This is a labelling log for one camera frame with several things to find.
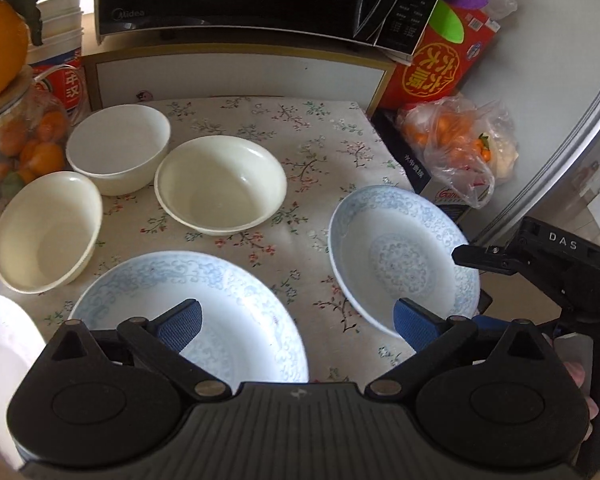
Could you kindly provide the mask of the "red gift box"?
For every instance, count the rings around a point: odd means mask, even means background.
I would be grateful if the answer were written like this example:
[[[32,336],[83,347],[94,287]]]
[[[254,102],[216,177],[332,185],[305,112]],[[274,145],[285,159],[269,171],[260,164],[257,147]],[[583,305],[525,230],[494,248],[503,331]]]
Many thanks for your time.
[[[411,64],[396,66],[378,106],[398,110],[450,96],[499,30],[479,9],[439,1]]]

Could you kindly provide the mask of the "glass jar with oranges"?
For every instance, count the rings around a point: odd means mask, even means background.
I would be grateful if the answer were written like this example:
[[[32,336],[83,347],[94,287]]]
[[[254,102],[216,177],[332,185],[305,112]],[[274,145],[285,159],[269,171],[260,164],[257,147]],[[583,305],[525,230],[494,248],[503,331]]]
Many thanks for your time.
[[[67,167],[71,122],[61,102],[40,88],[30,66],[0,94],[0,199]]]

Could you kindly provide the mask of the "cream bowl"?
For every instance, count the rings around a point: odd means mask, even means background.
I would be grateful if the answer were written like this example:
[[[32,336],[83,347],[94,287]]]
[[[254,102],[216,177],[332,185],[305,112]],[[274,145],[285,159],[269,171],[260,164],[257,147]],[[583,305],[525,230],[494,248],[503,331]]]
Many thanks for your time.
[[[82,174],[58,171],[28,184],[0,218],[0,280],[23,295],[74,281],[94,254],[102,196]]]
[[[223,236],[258,226],[287,194],[283,166],[261,145],[237,136],[201,136],[166,156],[154,181],[163,210],[183,226]]]

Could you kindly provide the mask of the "white plate bottom left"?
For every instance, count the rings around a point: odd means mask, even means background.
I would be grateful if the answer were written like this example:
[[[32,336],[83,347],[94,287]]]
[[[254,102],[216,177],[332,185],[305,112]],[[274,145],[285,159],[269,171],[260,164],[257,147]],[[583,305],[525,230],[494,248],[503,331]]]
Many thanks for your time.
[[[7,408],[44,347],[30,316],[15,301],[0,295],[0,454],[16,469],[23,460],[7,427]]]

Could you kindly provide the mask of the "plastic bag of oranges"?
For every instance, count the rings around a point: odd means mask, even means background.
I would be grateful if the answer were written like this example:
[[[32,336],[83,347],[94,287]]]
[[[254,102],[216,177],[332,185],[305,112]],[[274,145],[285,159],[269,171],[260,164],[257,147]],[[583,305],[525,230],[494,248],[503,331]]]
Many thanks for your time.
[[[471,208],[486,206],[495,188],[514,175],[515,127],[501,102],[478,106],[448,96],[401,108],[396,126],[430,176]]]

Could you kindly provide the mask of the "cream bowl left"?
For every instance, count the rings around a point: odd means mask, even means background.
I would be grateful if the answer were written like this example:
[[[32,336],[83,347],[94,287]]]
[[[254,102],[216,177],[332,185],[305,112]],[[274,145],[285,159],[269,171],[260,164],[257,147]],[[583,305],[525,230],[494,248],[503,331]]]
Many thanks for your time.
[[[0,218],[0,280],[23,295],[74,281],[94,254],[102,196],[82,174],[58,171],[28,184]]]

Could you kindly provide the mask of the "cream bowl centre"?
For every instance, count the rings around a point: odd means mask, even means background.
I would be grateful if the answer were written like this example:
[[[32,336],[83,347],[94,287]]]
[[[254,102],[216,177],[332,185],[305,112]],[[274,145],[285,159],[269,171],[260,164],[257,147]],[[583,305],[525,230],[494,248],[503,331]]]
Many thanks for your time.
[[[283,166],[261,145],[237,136],[201,136],[166,156],[154,181],[163,210],[183,226],[223,236],[258,226],[287,194]]]

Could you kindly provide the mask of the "floral tablecloth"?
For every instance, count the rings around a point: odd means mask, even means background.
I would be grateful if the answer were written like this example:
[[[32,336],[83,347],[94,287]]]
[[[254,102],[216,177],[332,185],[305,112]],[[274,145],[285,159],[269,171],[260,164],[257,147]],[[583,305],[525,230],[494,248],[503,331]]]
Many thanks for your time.
[[[233,263],[265,284],[296,324],[309,365],[307,382],[364,385],[410,357],[412,350],[399,334],[383,333],[355,311],[329,260],[329,221],[340,202],[366,186],[401,188],[399,165],[358,106],[256,98],[146,106],[169,119],[166,156],[201,136],[237,136],[261,145],[280,162],[286,198],[258,226],[211,236],[183,226],[163,210],[155,178],[131,194],[100,194],[102,227],[94,254],[74,281],[23,295],[0,280],[0,295],[30,316],[45,343],[106,272],[151,252],[184,250]],[[9,203],[0,203],[0,218]]]

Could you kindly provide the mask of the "blue patterned plate near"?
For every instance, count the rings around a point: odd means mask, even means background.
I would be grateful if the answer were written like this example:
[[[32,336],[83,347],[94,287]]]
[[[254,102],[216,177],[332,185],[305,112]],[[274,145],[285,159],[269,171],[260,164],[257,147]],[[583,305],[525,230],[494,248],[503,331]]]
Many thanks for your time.
[[[201,304],[200,333],[181,356],[237,390],[243,382],[307,382],[296,324],[277,297],[233,263],[201,252],[151,252],[122,262],[82,294],[70,316],[109,330],[186,299]]]

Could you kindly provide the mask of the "white bowl back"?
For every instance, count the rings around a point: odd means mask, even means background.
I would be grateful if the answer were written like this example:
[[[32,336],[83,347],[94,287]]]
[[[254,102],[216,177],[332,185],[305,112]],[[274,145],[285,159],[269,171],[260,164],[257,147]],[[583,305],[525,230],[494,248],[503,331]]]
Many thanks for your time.
[[[134,193],[154,180],[168,152],[171,124],[146,105],[103,108],[80,122],[69,136],[72,169],[92,180],[103,196]]]

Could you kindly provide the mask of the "blue patterned plate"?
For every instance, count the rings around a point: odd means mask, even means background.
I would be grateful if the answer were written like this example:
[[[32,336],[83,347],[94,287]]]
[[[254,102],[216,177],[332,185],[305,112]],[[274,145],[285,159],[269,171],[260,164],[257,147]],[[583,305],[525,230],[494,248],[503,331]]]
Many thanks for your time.
[[[277,297],[233,263],[201,252],[151,252],[122,262],[82,294],[70,316],[109,330],[186,299],[201,304],[200,333],[181,356],[237,390],[243,382],[307,382],[296,324]]]
[[[479,272],[452,258],[466,243],[440,208],[390,185],[366,186],[344,198],[330,218],[327,241],[343,295],[370,325],[393,337],[393,306],[401,298],[440,318],[477,313]]]

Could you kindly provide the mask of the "blue patterned plate right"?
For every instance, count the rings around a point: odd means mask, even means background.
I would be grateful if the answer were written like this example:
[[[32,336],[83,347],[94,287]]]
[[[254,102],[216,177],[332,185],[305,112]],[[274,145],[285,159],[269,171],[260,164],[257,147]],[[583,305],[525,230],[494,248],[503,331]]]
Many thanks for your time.
[[[366,186],[344,198],[330,218],[327,241],[343,295],[370,325],[393,337],[393,306],[401,298],[440,318],[477,313],[479,272],[452,258],[466,243],[440,208],[390,185]]]

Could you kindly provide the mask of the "silver refrigerator door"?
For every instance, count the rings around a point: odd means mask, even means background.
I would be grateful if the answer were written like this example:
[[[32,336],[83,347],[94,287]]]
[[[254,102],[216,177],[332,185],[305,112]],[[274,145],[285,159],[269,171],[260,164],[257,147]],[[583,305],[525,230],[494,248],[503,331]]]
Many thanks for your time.
[[[600,134],[600,91],[567,139],[512,201],[470,240],[479,245],[495,242],[528,214],[571,169]]]

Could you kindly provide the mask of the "stack of paper cups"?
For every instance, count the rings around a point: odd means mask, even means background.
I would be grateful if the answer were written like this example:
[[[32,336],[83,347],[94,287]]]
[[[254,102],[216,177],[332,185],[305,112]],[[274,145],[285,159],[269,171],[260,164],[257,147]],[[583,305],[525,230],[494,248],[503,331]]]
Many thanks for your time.
[[[36,88],[50,92],[78,122],[87,104],[81,58],[81,0],[45,0],[38,3],[38,10],[42,44],[29,47],[27,63],[32,67]]]

